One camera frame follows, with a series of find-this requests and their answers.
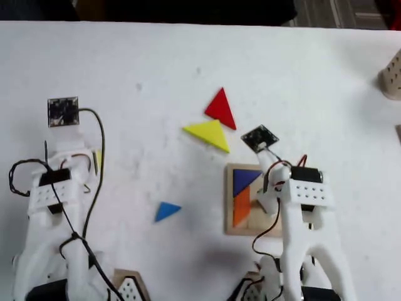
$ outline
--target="white tabletop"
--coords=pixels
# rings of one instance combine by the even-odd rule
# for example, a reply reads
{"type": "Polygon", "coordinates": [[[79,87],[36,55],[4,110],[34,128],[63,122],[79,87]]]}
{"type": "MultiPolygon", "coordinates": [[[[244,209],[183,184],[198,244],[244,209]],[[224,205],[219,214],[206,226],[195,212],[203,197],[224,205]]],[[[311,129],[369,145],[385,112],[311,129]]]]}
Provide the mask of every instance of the white tabletop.
{"type": "MultiPolygon", "coordinates": [[[[293,162],[308,154],[330,175],[359,300],[399,300],[401,103],[375,78],[400,47],[390,31],[0,23],[1,299],[28,207],[6,175],[19,159],[43,158],[47,99],[77,95],[101,115],[107,143],[88,239],[118,268],[138,270],[152,300],[225,300],[253,270],[252,238],[223,234],[223,172],[257,163],[240,136],[259,124],[280,138],[272,150],[293,162]],[[220,87],[238,128],[224,128],[230,154],[181,130],[208,120],[220,87]],[[155,224],[161,201],[182,210],[155,224]]],[[[99,145],[93,118],[81,124],[99,145]]],[[[16,184],[29,184],[28,170],[16,184]]],[[[278,239],[260,247],[282,250],[278,239]]]]}

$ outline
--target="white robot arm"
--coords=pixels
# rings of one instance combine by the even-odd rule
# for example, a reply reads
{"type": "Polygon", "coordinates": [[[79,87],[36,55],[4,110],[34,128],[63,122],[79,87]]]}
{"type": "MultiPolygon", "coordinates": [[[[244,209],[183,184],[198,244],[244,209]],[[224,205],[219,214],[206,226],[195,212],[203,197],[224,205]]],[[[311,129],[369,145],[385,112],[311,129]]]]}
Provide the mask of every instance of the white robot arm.
{"type": "Polygon", "coordinates": [[[289,166],[282,160],[282,165],[271,169],[269,139],[258,133],[261,129],[266,128],[247,134],[253,138],[256,146],[250,146],[257,150],[265,175],[258,201],[268,214],[281,215],[283,254],[276,260],[272,255],[263,256],[259,293],[249,290],[237,300],[357,301],[341,249],[328,177],[317,169],[289,166]]]}
{"type": "MultiPolygon", "coordinates": [[[[55,154],[46,161],[19,161],[10,170],[11,191],[29,197],[25,247],[15,256],[13,300],[106,300],[113,268],[102,252],[92,252],[85,240],[90,211],[100,190],[104,156],[86,146],[78,131],[78,98],[48,101],[48,122],[56,140],[55,154]],[[17,166],[27,162],[42,167],[33,175],[31,190],[13,185],[17,166]]],[[[104,152],[103,126],[102,151],[104,152]]]]}

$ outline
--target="yellow triangle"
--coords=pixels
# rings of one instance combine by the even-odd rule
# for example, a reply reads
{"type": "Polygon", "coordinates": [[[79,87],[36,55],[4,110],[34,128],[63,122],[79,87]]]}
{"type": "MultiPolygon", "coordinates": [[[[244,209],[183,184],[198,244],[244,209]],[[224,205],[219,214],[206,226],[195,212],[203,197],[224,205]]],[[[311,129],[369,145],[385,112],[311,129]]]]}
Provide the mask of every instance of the yellow triangle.
{"type": "Polygon", "coordinates": [[[226,137],[224,136],[220,121],[218,120],[203,122],[201,124],[192,124],[184,127],[184,130],[207,143],[210,143],[226,152],[230,152],[226,137]]]}

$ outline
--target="wooden peg board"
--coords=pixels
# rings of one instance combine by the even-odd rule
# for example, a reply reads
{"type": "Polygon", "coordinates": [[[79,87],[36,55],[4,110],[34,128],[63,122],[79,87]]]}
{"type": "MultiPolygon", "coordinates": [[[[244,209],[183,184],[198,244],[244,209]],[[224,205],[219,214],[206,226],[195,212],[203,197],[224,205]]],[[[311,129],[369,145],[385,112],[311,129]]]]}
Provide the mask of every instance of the wooden peg board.
{"type": "MultiPolygon", "coordinates": [[[[247,218],[241,221],[236,226],[233,225],[234,220],[234,170],[245,169],[250,171],[260,170],[259,165],[249,164],[227,164],[226,167],[226,205],[225,205],[225,231],[227,235],[249,235],[256,236],[268,229],[273,223],[276,216],[269,217],[263,210],[262,206],[256,200],[256,195],[260,189],[263,188],[263,175],[260,175],[250,185],[250,200],[251,210],[247,218]]],[[[281,218],[266,236],[281,237],[281,218]]]]}

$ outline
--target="blue triangle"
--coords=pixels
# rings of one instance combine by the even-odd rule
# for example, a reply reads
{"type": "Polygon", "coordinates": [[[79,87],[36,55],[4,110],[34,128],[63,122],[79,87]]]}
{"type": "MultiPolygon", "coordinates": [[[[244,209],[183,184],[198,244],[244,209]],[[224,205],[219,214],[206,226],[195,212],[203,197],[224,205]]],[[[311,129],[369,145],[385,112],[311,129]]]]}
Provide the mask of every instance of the blue triangle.
{"type": "Polygon", "coordinates": [[[180,206],[161,202],[155,221],[158,222],[158,221],[161,221],[162,219],[168,218],[170,215],[173,215],[174,213],[178,212],[180,209],[181,209],[180,206]]]}
{"type": "Polygon", "coordinates": [[[252,171],[249,169],[233,170],[232,194],[236,197],[242,190],[256,180],[262,174],[261,171],[252,171]]]}

